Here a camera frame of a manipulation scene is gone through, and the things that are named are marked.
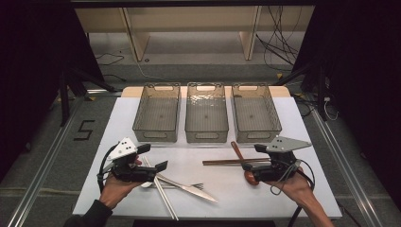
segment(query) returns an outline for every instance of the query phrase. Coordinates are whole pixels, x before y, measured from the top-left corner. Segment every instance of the sleeve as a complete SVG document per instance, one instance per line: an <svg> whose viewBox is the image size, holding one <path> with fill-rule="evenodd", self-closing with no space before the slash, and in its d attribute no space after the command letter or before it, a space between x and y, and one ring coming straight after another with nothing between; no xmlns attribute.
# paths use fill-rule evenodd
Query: sleeve
<svg viewBox="0 0 401 227"><path fill-rule="evenodd" d="M84 216L72 216L64 222L64 227L104 226L113 211L102 202L95 200Z"/></svg>

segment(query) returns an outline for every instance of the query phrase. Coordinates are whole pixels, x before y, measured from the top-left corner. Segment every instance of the white tabletop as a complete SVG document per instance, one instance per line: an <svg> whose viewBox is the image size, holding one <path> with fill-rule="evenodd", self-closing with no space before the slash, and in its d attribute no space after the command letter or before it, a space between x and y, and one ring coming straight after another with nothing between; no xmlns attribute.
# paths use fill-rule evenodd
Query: white tabletop
<svg viewBox="0 0 401 227"><path fill-rule="evenodd" d="M276 111L283 130L281 136L310 141L304 122L292 97L274 97ZM203 183L204 191L218 203L207 201L180 189L165 189L179 219L276 219L290 218L297 205L284 193L271 194L264 183L251 186L243 177L241 166L203 166L203 160L237 159L230 142L235 141L231 102L227 100L229 133L225 144L187 144L184 132L185 101L182 101L179 120L179 139L176 143L152 144L145 154L156 165L168 160L163 175L173 181L191 184ZM99 198L96 174L107 150L124 137L138 143L132 131L133 120L139 105L138 97L120 97L115 102L112 115L103 134L96 157L82 187L73 214L83 215ZM244 158L266 158L267 154L257 153L253 145L238 144ZM298 159L310 164L315 178L315 195L330 218L340 218L341 212L330 186L324 176L316 152L312 147L294 150ZM311 176L304 166L305 173ZM113 210L113 215L125 218L171 219L157 189L137 187ZM306 217L304 211L300 217Z"/></svg>

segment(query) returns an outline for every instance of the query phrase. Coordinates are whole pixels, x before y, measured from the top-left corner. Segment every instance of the butter knife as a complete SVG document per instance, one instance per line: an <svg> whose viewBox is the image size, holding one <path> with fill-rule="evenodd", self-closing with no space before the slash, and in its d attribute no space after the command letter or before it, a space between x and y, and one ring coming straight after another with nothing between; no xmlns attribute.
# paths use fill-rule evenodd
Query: butter knife
<svg viewBox="0 0 401 227"><path fill-rule="evenodd" d="M213 197L211 197L209 194L207 194L207 193L201 191L200 189L196 188L195 186L187 186L187 185L183 185L183 184L180 184L180 183L176 183L176 182L174 182L174 181L171 181L169 178L163 176L163 175L160 174L160 173L157 173L156 176L157 176L157 178L158 178L159 180L162 180L162 181L167 182L167 183L171 183L171 184L173 184L173 185L179 187L180 189L182 189L182 190L184 190L184 191L187 191L187 192L189 192L189 193L192 193L192 194L194 194L194 195L197 195L197 196L202 197L202 198L204 198L204 199L207 199L207 200L209 200L209 201L217 202L217 201L216 201Z"/></svg>

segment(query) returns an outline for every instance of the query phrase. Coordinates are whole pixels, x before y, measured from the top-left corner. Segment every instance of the plastic storage container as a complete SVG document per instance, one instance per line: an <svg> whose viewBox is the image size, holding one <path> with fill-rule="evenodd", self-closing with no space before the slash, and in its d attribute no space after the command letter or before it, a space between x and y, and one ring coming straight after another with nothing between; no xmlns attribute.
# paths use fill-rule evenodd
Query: plastic storage container
<svg viewBox="0 0 401 227"><path fill-rule="evenodd" d="M227 106L222 83L188 83L185 134L188 143L227 141Z"/></svg>
<svg viewBox="0 0 401 227"><path fill-rule="evenodd" d="M176 142L180 102L180 83L146 84L132 126L136 139Z"/></svg>
<svg viewBox="0 0 401 227"><path fill-rule="evenodd" d="M280 134L280 120L267 84L234 84L232 103L238 143L269 143Z"/></svg>

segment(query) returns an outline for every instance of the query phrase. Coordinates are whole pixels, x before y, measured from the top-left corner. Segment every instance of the floor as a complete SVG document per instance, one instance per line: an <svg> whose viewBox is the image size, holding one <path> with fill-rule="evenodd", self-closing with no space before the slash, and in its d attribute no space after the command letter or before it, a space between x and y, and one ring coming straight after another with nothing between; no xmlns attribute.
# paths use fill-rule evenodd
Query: floor
<svg viewBox="0 0 401 227"><path fill-rule="evenodd" d="M264 32L259 37L267 40L270 35ZM285 36L290 36L288 42L298 49L304 33L289 32ZM265 54L265 48L259 42L255 43L253 59L245 61L239 37L234 32L152 33L146 54L138 64L133 60L124 34L90 34L89 38L107 83L117 88L160 80L273 83L279 75L287 75L291 68L270 52ZM299 77L290 82L289 90L294 94L301 93L301 81L302 77ZM98 89L91 83L86 86L91 90ZM64 128L60 127L61 104L55 100L30 141L30 151L20 155L0 184L0 226L7 226L12 218L18 218L15 214L25 214L20 222L23 226L63 224L78 199L117 97L118 94L91 93L85 98L77 98L71 94L72 120ZM311 99L313 94L305 94L305 98ZM344 213L343 218L334 223L357 226L353 221L355 218L361 226L400 226L400 211L370 164L360 155L357 142L340 116L321 122L315 111L309 112L310 108L313 107L299 103L300 114L305 116L305 126L324 174L336 199L351 214ZM327 108L330 113L336 112L330 105ZM80 141L77 138L83 135L79 128L85 120L91 120L86 126L93 132L89 140ZM29 192L35 196L29 198ZM23 206L24 211L19 210L19 206ZM287 226L288 221L276 220L276 224ZM132 220L119 218L112 218L107 224L131 225ZM311 224L307 219L299 218L295 226Z"/></svg>

